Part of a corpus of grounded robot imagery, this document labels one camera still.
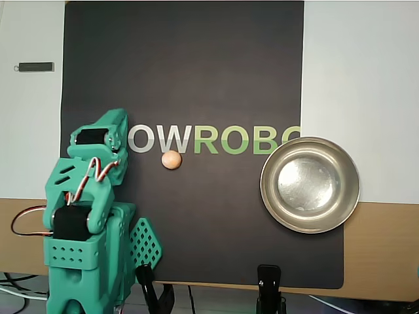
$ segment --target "stainless steel bowl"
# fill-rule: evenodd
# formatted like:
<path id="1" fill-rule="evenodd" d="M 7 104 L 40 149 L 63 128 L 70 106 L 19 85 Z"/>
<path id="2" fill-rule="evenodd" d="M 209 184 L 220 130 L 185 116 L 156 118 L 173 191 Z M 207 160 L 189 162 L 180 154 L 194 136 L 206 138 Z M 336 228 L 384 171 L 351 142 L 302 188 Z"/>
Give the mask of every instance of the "stainless steel bowl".
<path id="1" fill-rule="evenodd" d="M 359 199 L 359 176 L 338 145 L 300 137 L 268 157 L 261 194 L 278 222 L 298 232 L 318 234 L 336 228 L 352 214 Z"/>

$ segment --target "white wire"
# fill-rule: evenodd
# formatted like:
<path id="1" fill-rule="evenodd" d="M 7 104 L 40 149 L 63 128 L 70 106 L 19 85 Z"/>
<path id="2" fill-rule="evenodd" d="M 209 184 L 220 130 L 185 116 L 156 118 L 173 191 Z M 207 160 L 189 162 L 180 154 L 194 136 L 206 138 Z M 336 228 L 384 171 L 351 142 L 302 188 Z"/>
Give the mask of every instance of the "white wire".
<path id="1" fill-rule="evenodd" d="M 46 301 L 47 300 L 47 298 L 44 297 L 44 296 L 27 296 L 26 294 L 22 294 L 22 293 L 19 293 L 19 292 L 4 289 L 2 287 L 0 287 L 0 291 L 4 291 L 4 292 L 10 293 L 10 294 L 13 294 L 14 296 L 19 296 L 19 297 L 25 298 L 25 299 L 40 300 L 40 301 Z"/>
<path id="2" fill-rule="evenodd" d="M 337 309 L 338 311 L 341 311 L 342 313 L 355 314 L 354 312 L 349 312 L 349 311 L 347 311 L 345 309 L 341 309 L 340 307 L 335 306 L 333 304 L 330 304 L 329 302 L 323 301 L 322 299 L 316 298 L 315 296 L 309 296 L 309 297 L 311 297 L 312 299 L 315 299 L 316 301 L 321 302 L 321 303 L 323 303 L 325 305 L 328 305 L 328 306 L 332 307 L 333 309 Z"/>

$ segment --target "red wire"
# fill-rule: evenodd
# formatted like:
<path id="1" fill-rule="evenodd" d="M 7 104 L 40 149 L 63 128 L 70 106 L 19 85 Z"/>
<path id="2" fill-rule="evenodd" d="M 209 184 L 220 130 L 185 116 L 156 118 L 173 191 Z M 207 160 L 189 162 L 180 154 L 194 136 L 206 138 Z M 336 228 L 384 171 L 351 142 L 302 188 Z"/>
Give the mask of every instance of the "red wire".
<path id="1" fill-rule="evenodd" d="M 79 201 L 81 194 L 87 184 L 87 181 L 89 180 L 89 172 L 90 169 L 92 169 L 93 167 L 95 168 L 95 172 L 94 172 L 94 178 L 96 180 L 96 182 L 102 182 L 104 180 L 104 178 L 107 176 L 107 174 L 109 173 L 109 171 L 113 168 L 119 165 L 119 161 L 116 162 L 110 162 L 109 164 L 106 165 L 106 167 L 100 171 L 101 169 L 101 162 L 100 159 L 98 157 L 93 157 L 90 160 L 89 166 L 87 167 L 87 172 L 86 175 L 83 177 L 82 181 L 80 182 L 80 185 L 76 191 L 76 193 L 74 194 L 74 196 L 71 195 L 70 192 L 67 193 L 67 195 L 65 196 L 65 199 L 67 201 L 67 204 L 69 205 L 70 203 L 74 203 L 75 201 Z"/>
<path id="2" fill-rule="evenodd" d="M 22 216 L 31 213 L 33 211 L 44 211 L 46 209 L 46 206 L 32 206 L 29 208 L 24 209 L 23 211 L 21 211 L 20 213 L 18 213 L 12 220 L 12 223 L 10 224 L 10 229 L 12 230 L 12 232 L 18 236 L 43 236 L 43 237 L 47 237 L 47 236 L 52 236 L 53 232 L 29 232 L 27 234 L 23 234 L 21 232 L 17 232 L 14 229 L 14 224 L 15 222 Z"/>

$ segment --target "green letter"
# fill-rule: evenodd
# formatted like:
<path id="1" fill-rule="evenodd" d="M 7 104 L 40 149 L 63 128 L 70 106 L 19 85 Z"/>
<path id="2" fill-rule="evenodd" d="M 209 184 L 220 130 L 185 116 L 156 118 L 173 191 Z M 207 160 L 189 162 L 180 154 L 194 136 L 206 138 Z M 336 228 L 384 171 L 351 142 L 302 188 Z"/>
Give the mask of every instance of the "green letter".
<path id="1" fill-rule="evenodd" d="M 301 132 L 300 126 L 290 126 L 282 133 L 282 144 L 285 144 L 289 141 L 289 136 L 294 132 Z"/>
<path id="2" fill-rule="evenodd" d="M 231 148 L 228 145 L 228 136 L 231 132 L 234 131 L 240 133 L 240 135 L 242 136 L 242 144 L 239 148 Z M 247 134 L 246 130 L 243 129 L 241 126 L 229 126 L 224 130 L 223 134 L 221 134 L 221 146 L 227 153 L 231 155 L 239 155 L 243 153 L 249 146 L 249 135 Z"/>
<path id="3" fill-rule="evenodd" d="M 202 131 L 211 132 L 210 137 L 202 137 Z M 218 154 L 212 142 L 218 137 L 218 131 L 213 126 L 195 126 L 195 154 L 201 153 L 201 143 L 207 145 L 212 154 Z"/>
<path id="4" fill-rule="evenodd" d="M 269 132 L 269 135 L 261 137 L 262 131 Z M 255 126 L 253 128 L 253 153 L 255 155 L 269 155 L 278 147 L 278 144 L 274 141 L 275 137 L 276 130 L 272 126 Z M 261 143 L 269 143 L 270 148 L 261 149 Z"/>

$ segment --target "cable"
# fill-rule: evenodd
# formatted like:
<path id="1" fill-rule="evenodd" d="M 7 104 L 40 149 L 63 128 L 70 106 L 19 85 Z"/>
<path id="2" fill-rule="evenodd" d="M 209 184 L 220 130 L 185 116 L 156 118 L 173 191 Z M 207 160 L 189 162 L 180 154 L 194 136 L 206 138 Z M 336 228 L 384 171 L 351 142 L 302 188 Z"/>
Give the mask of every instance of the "cable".
<path id="1" fill-rule="evenodd" d="M 18 289 L 20 291 L 28 291 L 28 292 L 32 292 L 32 293 L 35 293 L 35 294 L 47 295 L 47 292 L 32 291 L 31 289 L 27 289 L 27 288 L 21 287 L 20 285 L 18 285 L 16 283 L 16 281 L 10 276 L 9 273 L 4 273 L 4 274 L 5 274 L 5 277 L 7 278 L 7 280 L 9 281 L 9 283 L 11 284 L 11 286 L 13 288 L 16 288 L 16 289 Z"/>
<path id="2" fill-rule="evenodd" d="M 10 293 L 10 294 L 13 294 L 14 296 L 19 296 L 21 298 L 26 298 L 26 299 L 30 299 L 30 300 L 40 300 L 40 301 L 46 301 L 47 300 L 47 298 L 44 297 L 44 296 L 27 296 L 26 294 L 11 291 L 11 290 L 8 290 L 8 289 L 2 288 L 2 287 L 0 287 L 0 291 Z"/>
<path id="3" fill-rule="evenodd" d="M 14 312 L 13 314 L 19 314 L 23 312 L 25 309 L 27 309 L 28 306 L 29 306 L 29 300 L 24 299 L 24 306 L 22 306 L 18 311 Z"/>
<path id="4" fill-rule="evenodd" d="M 194 302 L 194 297 L 192 295 L 192 289 L 191 286 L 188 285 L 188 290 L 189 290 L 189 299 L 191 299 L 191 309 L 192 309 L 192 314 L 196 314 L 195 312 L 195 302 Z"/>
<path id="5" fill-rule="evenodd" d="M 311 297 L 312 299 L 315 299 L 316 301 L 321 302 L 321 303 L 323 303 L 323 304 L 325 304 L 325 305 L 328 305 L 328 306 L 332 307 L 333 309 L 337 309 L 338 311 L 341 311 L 342 313 L 346 313 L 346 314 L 355 314 L 355 313 L 353 313 L 353 312 L 349 312 L 349 311 L 347 311 L 347 310 L 345 310 L 345 309 L 341 309 L 341 308 L 340 308 L 340 307 L 338 307 L 338 306 L 335 306 L 335 305 L 333 305 L 333 304 L 330 304 L 329 302 L 323 301 L 322 299 L 316 298 L 315 296 L 310 296 L 310 295 L 309 295 L 309 297 Z"/>
<path id="6" fill-rule="evenodd" d="M 25 276 L 25 277 L 19 277 L 19 278 L 13 278 L 13 281 L 23 281 L 23 280 L 28 280 L 28 279 L 32 279 L 38 277 L 38 275 L 29 275 L 29 276 Z M 8 283 L 9 280 L 8 279 L 0 279 L 0 283 Z"/>
<path id="7" fill-rule="evenodd" d="M 104 180 L 104 178 L 106 177 L 106 175 L 108 174 L 108 172 L 110 172 L 110 170 L 113 167 L 117 167 L 118 165 L 119 165 L 119 161 L 110 162 L 106 165 L 106 167 L 104 167 L 104 169 L 102 171 L 100 171 L 100 169 L 101 169 L 100 159 L 98 157 L 93 157 L 90 160 L 90 163 L 87 167 L 86 175 L 84 175 L 83 179 L 81 180 L 80 185 L 77 188 L 76 193 L 74 195 L 72 195 L 70 192 L 68 192 L 65 195 L 65 198 L 67 200 L 67 205 L 70 205 L 71 203 L 74 203 L 75 201 L 78 201 L 80 199 L 81 194 L 83 192 L 83 189 L 85 188 L 85 186 L 87 184 L 87 181 L 89 180 L 90 169 L 95 168 L 94 178 L 95 178 L 96 182 L 102 182 Z"/>
<path id="8" fill-rule="evenodd" d="M 43 206 L 32 206 L 32 207 L 28 207 L 27 209 L 24 209 L 23 211 L 21 211 L 20 213 L 18 213 L 13 218 L 12 223 L 10 224 L 10 229 L 12 230 L 12 232 L 14 234 L 16 234 L 18 236 L 43 236 L 43 237 L 52 236 L 53 232 L 30 232 L 30 233 L 27 233 L 27 234 L 23 234 L 21 232 L 17 232 L 14 229 L 14 224 L 16 223 L 16 221 L 20 217 L 22 217 L 22 216 L 24 216 L 24 215 L 26 215 L 28 213 L 32 213 L 34 211 L 44 211 L 45 209 L 46 209 L 46 207 L 44 205 Z"/>
<path id="9" fill-rule="evenodd" d="M 3 273 L 3 274 L 5 275 L 7 282 L 9 282 L 11 284 L 10 285 L 11 287 L 17 288 L 18 290 L 23 290 L 22 287 L 20 287 L 17 283 L 15 283 L 13 281 L 13 279 L 10 276 L 9 273 Z M 23 312 L 28 306 L 29 306 L 29 300 L 24 298 L 24 304 L 23 304 L 23 306 L 18 311 L 14 312 L 14 314 L 19 314 L 19 313 Z"/>

